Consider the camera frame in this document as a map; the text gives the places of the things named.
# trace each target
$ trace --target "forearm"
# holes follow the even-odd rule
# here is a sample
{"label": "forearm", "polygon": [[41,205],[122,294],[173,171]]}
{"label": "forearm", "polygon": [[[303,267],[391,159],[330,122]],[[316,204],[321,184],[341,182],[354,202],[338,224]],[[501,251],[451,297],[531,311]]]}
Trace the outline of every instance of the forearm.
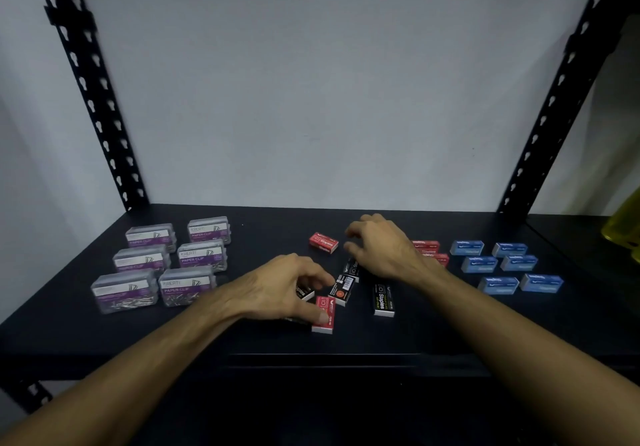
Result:
{"label": "forearm", "polygon": [[240,313],[232,285],[212,291],[19,423],[0,445],[125,444],[174,380]]}
{"label": "forearm", "polygon": [[640,388],[434,260],[424,259],[420,266],[410,269],[407,281],[559,441],[640,444]]}

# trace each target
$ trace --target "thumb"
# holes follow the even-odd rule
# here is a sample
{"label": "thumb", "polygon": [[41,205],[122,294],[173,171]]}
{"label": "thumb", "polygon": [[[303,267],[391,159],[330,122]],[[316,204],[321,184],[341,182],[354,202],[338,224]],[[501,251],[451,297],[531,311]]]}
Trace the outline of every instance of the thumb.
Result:
{"label": "thumb", "polygon": [[364,249],[358,246],[355,242],[345,242],[344,249],[355,257],[356,261],[360,262],[364,258]]}
{"label": "thumb", "polygon": [[309,323],[329,323],[329,315],[320,306],[312,305],[301,299],[297,299],[296,303],[296,307],[293,310],[295,318],[300,318]]}

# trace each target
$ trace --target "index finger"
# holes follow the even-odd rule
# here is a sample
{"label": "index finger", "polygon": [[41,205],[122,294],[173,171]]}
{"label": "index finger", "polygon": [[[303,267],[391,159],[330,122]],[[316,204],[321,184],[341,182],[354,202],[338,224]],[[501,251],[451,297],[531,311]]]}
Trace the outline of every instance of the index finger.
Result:
{"label": "index finger", "polygon": [[324,271],[320,264],[313,262],[311,259],[298,260],[298,277],[308,276],[309,278],[320,281],[325,286],[333,286],[335,280],[333,276]]}
{"label": "index finger", "polygon": [[362,237],[362,231],[364,229],[364,222],[355,220],[349,224],[347,230],[344,231],[347,237]]}

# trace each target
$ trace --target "person's left hand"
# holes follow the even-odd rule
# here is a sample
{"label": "person's left hand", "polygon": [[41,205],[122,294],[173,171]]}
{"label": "person's left hand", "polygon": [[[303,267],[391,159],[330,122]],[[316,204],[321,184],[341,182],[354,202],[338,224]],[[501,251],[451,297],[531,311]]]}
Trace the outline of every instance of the person's left hand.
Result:
{"label": "person's left hand", "polygon": [[271,259],[230,283],[229,288],[234,288],[234,298],[248,318],[292,317],[322,324],[327,323],[329,317],[322,308],[302,301],[296,294],[296,284],[333,286],[334,282],[332,275],[310,257],[289,254]]}

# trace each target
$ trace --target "human arm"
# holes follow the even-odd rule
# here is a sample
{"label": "human arm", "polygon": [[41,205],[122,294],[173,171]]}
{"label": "human arm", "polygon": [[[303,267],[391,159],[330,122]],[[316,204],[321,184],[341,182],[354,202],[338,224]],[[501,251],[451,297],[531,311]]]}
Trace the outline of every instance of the human arm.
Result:
{"label": "human arm", "polygon": [[422,256],[393,222],[364,215],[345,248],[369,271],[422,291],[489,370],[556,435],[580,446],[640,444],[640,388]]}
{"label": "human arm", "polygon": [[18,423],[0,439],[0,446],[126,444],[182,371],[238,319],[291,316],[328,321],[323,310],[298,299],[296,283],[330,286],[333,278],[308,257],[276,257],[205,293],[177,317]]}

